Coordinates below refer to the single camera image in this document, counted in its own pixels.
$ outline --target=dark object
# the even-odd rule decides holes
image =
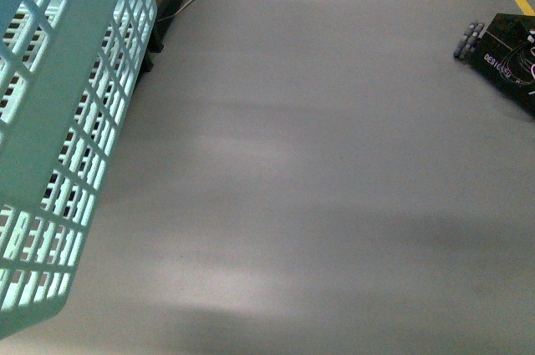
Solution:
[[[477,25],[472,25],[462,38],[465,47],[459,51],[459,43],[454,57],[535,117],[535,17],[498,14],[481,37],[474,37]]]
[[[162,0],[161,3],[158,3],[158,13],[156,15],[156,19],[160,19],[174,13],[177,8],[180,8],[183,1],[184,0]],[[153,53],[160,53],[164,49],[163,39],[172,21],[173,20],[170,19],[167,22],[156,23],[152,29],[152,34],[150,35],[148,47],[149,51]]]

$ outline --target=laundry basket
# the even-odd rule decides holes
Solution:
[[[155,0],[0,0],[0,337],[73,284]]]

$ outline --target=cable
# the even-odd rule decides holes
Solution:
[[[163,17],[163,18],[160,18],[160,19],[157,19],[156,22],[157,23],[160,23],[161,21],[165,21],[166,19],[171,19],[171,18],[174,18],[176,17],[178,14],[182,13],[186,8],[188,8],[190,6],[190,4],[192,4],[193,2],[195,2],[196,0],[188,0],[186,2],[186,4],[184,4],[182,7],[180,7],[175,13],[171,14],[171,15],[168,15],[166,17]]]

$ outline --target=light blue basket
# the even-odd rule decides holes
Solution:
[[[0,0],[0,337],[64,306],[155,0]]]

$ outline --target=wire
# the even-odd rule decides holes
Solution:
[[[161,21],[165,21],[166,19],[171,19],[176,17],[178,14],[182,13],[186,8],[188,8],[193,2],[196,0],[188,0],[186,4],[184,4],[182,7],[180,7],[175,13],[172,13],[171,15],[168,15],[166,17],[156,19],[157,23],[160,23]]]

